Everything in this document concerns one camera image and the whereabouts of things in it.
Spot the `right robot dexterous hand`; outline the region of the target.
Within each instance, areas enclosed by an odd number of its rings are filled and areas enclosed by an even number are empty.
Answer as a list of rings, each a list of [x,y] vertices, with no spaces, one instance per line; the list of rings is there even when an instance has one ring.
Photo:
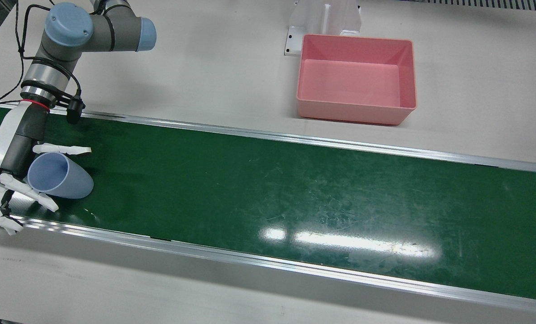
[[[44,104],[21,100],[0,124],[0,227],[9,235],[23,229],[11,217],[14,193],[55,212],[58,205],[53,196],[80,199],[93,189],[91,177],[70,159],[90,154],[91,148],[44,141],[49,112]]]

